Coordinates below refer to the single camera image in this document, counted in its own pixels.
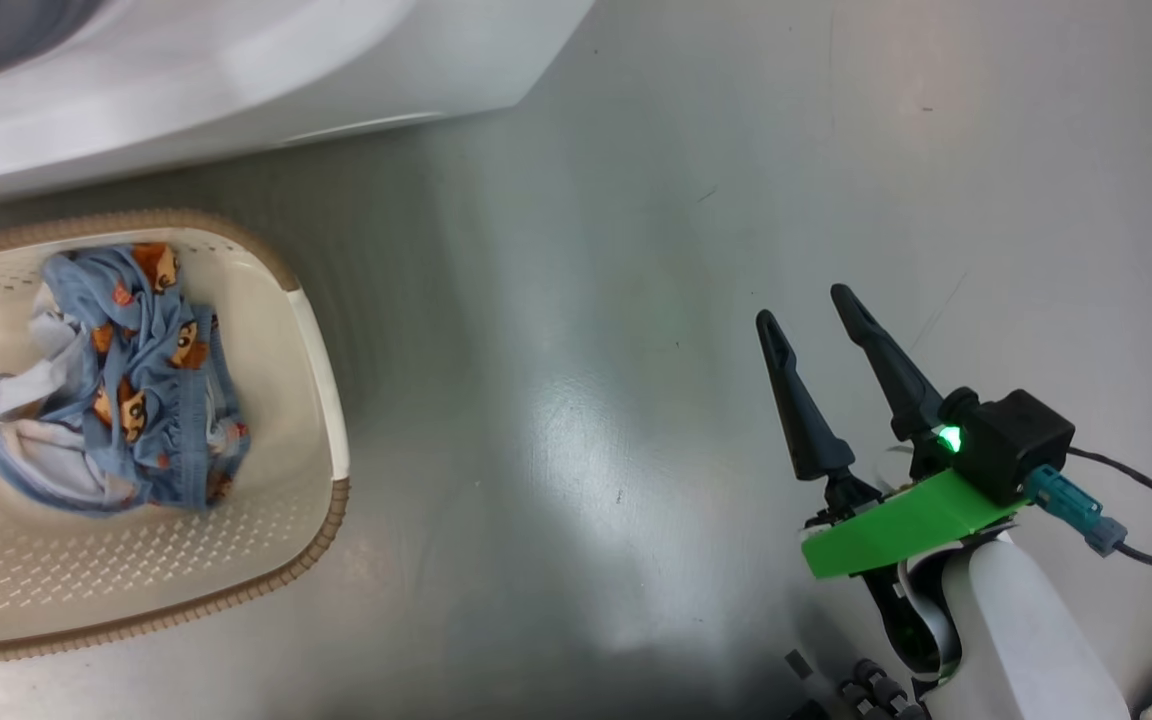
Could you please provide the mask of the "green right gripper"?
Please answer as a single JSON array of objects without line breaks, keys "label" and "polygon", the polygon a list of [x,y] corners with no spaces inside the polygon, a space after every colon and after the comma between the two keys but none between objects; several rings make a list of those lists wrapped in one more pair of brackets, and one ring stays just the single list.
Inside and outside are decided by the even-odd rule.
[{"label": "green right gripper", "polygon": [[[941,393],[933,387],[890,333],[869,313],[849,286],[832,285],[831,300],[847,338],[867,355],[887,406],[890,429],[899,441],[940,427]],[[844,439],[832,432],[797,373],[797,355],[776,316],[756,314],[756,334],[780,415],[795,477],[812,482],[846,477],[855,461]],[[805,530],[801,553],[817,579],[851,577],[887,568],[946,544],[982,533],[996,521],[1010,518],[1026,506],[1020,497],[996,505],[954,470],[901,488],[882,503],[823,530]]]}]

